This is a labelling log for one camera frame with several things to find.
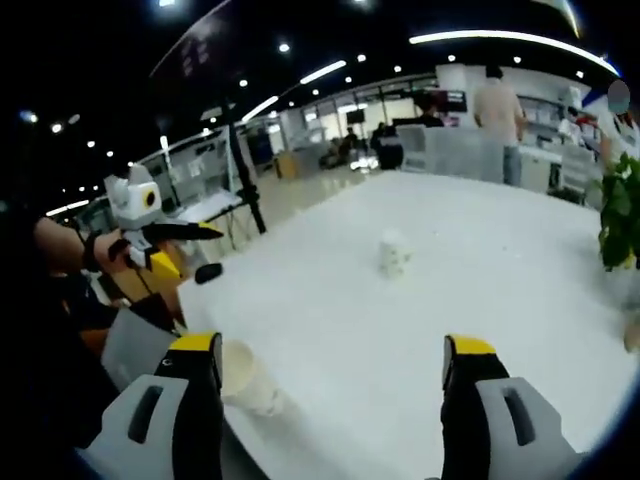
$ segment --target black ceiling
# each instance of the black ceiling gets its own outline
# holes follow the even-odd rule
[[[617,0],[606,2],[607,8],[602,1],[573,1],[581,39],[558,11],[529,0],[175,0],[166,9],[159,8],[158,0],[33,3],[12,3],[12,31],[18,33],[4,42],[12,125],[5,130],[20,155],[28,148],[26,155],[44,163],[41,175],[52,192],[60,192],[62,184],[97,182],[103,171],[95,166],[104,163],[107,150],[126,162],[156,149],[160,131],[175,140],[196,133],[202,112],[223,96],[236,104],[239,118],[272,95],[288,92],[276,109],[289,101],[301,105],[312,101],[313,88],[322,94],[343,89],[346,75],[353,77],[354,87],[393,76],[396,64],[402,65],[402,75],[428,72],[450,53],[464,63],[490,59],[504,65],[519,55],[523,68],[569,77],[583,70],[589,84],[610,81],[601,67],[546,47],[495,40],[412,46],[408,39],[413,35],[465,28],[535,33],[606,52],[632,89],[640,83],[625,48],[635,25],[622,13],[628,3]],[[178,42],[216,6],[215,14]],[[200,37],[204,47],[195,40]],[[277,51],[281,41],[291,46],[286,55]],[[185,77],[185,57],[194,60],[198,48],[205,49],[200,53],[208,60],[193,61]],[[367,62],[356,62],[359,53],[367,55]],[[340,59],[348,65],[339,74],[296,86],[304,75]],[[238,86],[243,78],[249,82],[244,89]],[[25,109],[36,112],[38,124],[16,126],[17,112]],[[51,134],[52,123],[76,113],[78,123]],[[96,148],[87,149],[87,140],[96,141]],[[51,201],[59,203],[55,197]]]

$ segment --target potted plant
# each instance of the potted plant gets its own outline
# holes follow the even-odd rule
[[[626,153],[607,168],[602,182],[600,256],[616,295],[640,307],[640,162]]]

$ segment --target white container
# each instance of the white container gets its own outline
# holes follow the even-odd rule
[[[411,251],[404,236],[395,230],[386,231],[380,241],[380,272],[387,278],[400,277],[410,259]]]
[[[284,395],[248,345],[222,342],[222,402],[264,416],[282,412]]]

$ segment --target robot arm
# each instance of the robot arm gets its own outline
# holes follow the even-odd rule
[[[155,375],[133,382],[79,454],[103,478],[222,478],[219,333],[176,340]]]
[[[128,179],[108,177],[107,196],[113,216],[122,230],[122,240],[109,249],[115,258],[129,248],[130,266],[146,268],[163,277],[180,277],[169,256],[158,248],[168,240],[209,240],[222,237],[222,232],[205,223],[189,223],[168,219],[162,212],[160,189],[147,169],[131,167]]]
[[[445,337],[442,480],[555,480],[580,461],[553,406],[488,343]]]

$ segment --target white cabinet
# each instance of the white cabinet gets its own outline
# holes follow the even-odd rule
[[[522,188],[532,192],[547,193],[551,164],[531,155],[522,155]]]

